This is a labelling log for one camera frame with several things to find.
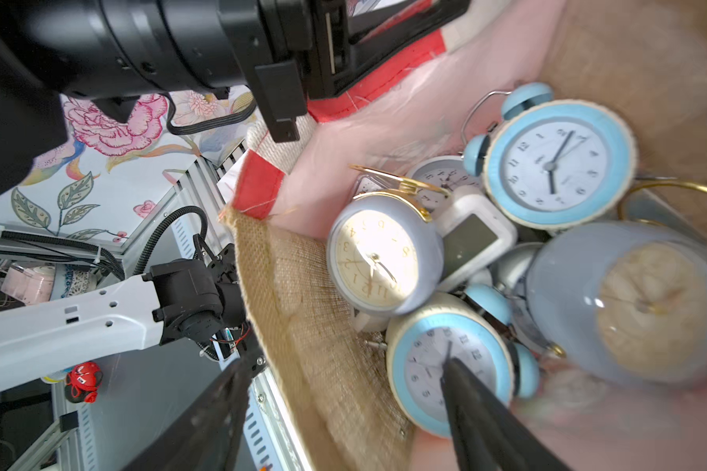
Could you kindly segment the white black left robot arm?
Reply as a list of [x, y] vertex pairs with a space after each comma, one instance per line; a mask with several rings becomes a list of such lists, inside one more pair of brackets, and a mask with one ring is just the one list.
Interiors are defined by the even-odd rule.
[[[0, 194], [40, 230], [47, 212], [17, 191], [33, 160], [75, 137], [108, 153], [151, 146], [152, 104], [173, 91], [253, 94], [236, 206], [273, 207], [319, 119], [350, 115], [410, 67], [465, 45], [487, 24], [471, 1], [406, 1], [356, 15], [344, 1], [0, 1]], [[194, 262], [0, 313], [0, 392], [47, 373], [180, 338], [207, 341], [240, 294]]]

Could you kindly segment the white digital clock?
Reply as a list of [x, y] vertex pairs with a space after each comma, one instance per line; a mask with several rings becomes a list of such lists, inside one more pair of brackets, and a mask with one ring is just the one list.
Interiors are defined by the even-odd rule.
[[432, 219], [444, 245], [439, 292], [455, 290], [518, 241], [516, 226], [476, 188], [455, 190]]

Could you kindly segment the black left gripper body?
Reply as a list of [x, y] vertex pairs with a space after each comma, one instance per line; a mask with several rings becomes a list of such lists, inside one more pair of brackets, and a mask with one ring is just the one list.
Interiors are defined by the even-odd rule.
[[465, 1], [359, 15], [343, 1], [0, 1], [0, 195], [67, 141], [63, 97], [125, 125], [142, 95], [244, 84], [273, 139], [295, 141], [310, 100], [342, 95], [467, 11]]

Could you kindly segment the red object below table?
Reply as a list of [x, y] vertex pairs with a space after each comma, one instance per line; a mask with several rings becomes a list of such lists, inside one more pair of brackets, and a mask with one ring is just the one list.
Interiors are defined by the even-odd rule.
[[93, 361], [73, 367], [65, 377], [64, 395], [68, 402], [94, 403], [102, 383], [103, 373]]

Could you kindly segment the light blue twin bell clock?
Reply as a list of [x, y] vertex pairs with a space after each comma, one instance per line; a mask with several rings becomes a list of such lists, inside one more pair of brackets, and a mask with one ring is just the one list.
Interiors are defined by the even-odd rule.
[[557, 231], [593, 221], [615, 207], [636, 178], [636, 137], [614, 111], [557, 99], [542, 82], [492, 90], [504, 101], [500, 121], [483, 135], [462, 133], [463, 166], [481, 178], [511, 221]]

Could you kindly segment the silver round alarm clock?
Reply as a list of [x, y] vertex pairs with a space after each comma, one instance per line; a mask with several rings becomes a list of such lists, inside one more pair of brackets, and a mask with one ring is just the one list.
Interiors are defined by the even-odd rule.
[[460, 155], [442, 155], [424, 160], [414, 165], [407, 177], [438, 188], [454, 192], [458, 188], [472, 188], [484, 194], [481, 178], [471, 176], [463, 166]]

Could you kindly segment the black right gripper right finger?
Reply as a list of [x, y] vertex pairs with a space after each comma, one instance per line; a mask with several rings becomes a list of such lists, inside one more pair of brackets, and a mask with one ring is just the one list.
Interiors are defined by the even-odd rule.
[[461, 470], [567, 470], [557, 455], [457, 358], [441, 378], [451, 437]]

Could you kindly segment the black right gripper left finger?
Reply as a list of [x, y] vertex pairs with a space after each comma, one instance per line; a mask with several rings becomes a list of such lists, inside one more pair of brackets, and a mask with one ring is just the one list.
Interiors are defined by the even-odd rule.
[[239, 358], [127, 470], [232, 470], [249, 407], [251, 369]]

